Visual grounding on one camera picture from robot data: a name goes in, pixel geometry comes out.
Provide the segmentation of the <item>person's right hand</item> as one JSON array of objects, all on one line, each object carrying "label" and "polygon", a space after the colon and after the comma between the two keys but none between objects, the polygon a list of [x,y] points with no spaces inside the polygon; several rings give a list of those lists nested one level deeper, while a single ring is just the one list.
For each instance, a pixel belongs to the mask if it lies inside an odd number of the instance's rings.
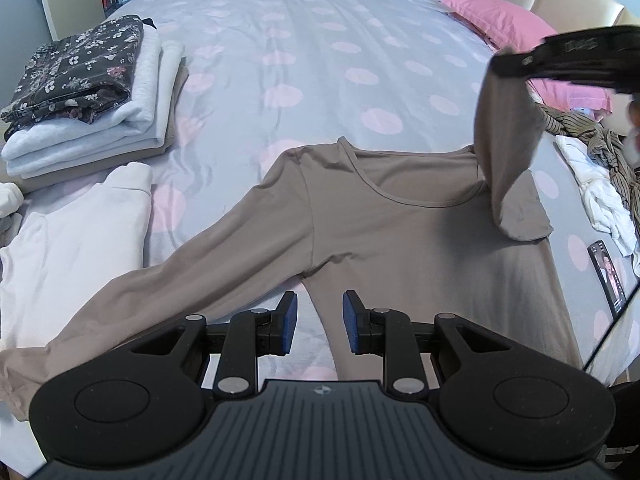
[{"label": "person's right hand", "polygon": [[629,166],[640,167],[640,96],[635,94],[627,108],[631,124],[630,133],[623,142],[623,154]]}]

